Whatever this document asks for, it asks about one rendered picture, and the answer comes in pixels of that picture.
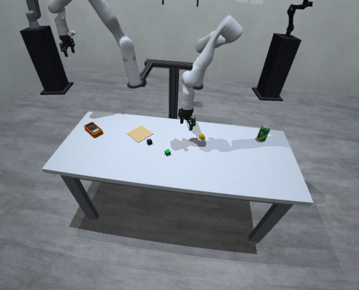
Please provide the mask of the orange pocket multimeter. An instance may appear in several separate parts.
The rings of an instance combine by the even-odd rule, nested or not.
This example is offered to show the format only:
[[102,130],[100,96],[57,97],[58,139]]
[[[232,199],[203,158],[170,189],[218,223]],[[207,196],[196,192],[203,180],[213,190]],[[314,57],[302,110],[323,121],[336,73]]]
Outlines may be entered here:
[[97,138],[103,134],[103,130],[97,126],[94,122],[90,122],[84,125],[85,130],[94,138]]

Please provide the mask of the tan square mat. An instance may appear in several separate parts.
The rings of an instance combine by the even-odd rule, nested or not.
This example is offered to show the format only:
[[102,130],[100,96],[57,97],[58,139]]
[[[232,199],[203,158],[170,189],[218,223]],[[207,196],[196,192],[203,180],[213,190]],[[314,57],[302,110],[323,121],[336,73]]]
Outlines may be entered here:
[[149,136],[153,135],[152,132],[150,132],[147,128],[143,127],[142,125],[126,134],[128,134],[132,139],[134,139],[138,143],[148,138]]

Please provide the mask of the green drink can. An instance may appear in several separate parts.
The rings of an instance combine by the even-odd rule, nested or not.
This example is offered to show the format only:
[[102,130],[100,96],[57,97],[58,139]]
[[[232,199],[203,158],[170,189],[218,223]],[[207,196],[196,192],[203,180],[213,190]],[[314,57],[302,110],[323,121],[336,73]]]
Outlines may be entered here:
[[267,124],[263,124],[260,128],[260,131],[257,135],[257,139],[259,141],[265,141],[270,131],[270,126]]

